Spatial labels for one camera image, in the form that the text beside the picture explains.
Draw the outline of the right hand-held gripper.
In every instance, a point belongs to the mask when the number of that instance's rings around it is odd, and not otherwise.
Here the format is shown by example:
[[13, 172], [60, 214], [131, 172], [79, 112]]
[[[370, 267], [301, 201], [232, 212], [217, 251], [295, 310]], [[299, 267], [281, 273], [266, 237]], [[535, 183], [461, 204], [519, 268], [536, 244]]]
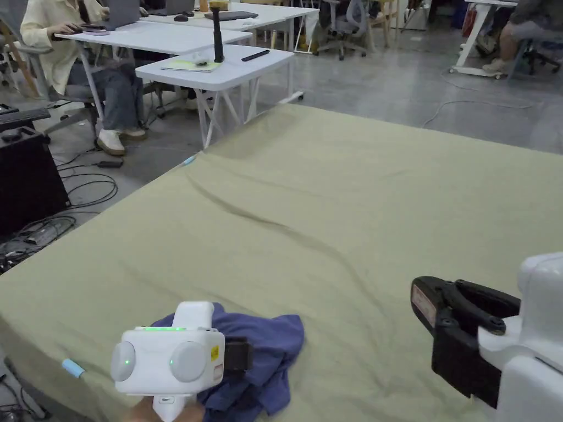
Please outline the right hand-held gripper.
[[523, 261], [521, 298], [421, 276], [410, 304], [434, 337], [432, 370], [487, 421], [562, 421], [562, 254]]

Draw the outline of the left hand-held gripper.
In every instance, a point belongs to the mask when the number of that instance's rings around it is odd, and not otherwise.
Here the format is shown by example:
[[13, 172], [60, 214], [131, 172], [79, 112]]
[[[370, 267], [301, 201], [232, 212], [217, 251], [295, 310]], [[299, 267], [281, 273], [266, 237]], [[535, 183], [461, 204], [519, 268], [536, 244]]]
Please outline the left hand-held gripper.
[[171, 326], [141, 326], [123, 333], [115, 346], [111, 377], [118, 392], [153, 398], [163, 421], [175, 420], [197, 395], [226, 376], [252, 368], [253, 348], [245, 337], [212, 327], [214, 305], [182, 302]]

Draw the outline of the person's left hand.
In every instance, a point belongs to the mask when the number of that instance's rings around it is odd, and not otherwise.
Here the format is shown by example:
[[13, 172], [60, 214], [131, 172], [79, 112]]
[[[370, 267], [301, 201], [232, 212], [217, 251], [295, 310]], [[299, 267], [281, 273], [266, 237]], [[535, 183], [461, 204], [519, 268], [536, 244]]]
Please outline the person's left hand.
[[[179, 422], [202, 422], [205, 407], [198, 402], [188, 403], [180, 415], [174, 419]], [[123, 417], [123, 421], [162, 421], [153, 409], [153, 398], [144, 397], [139, 403], [131, 407]]]

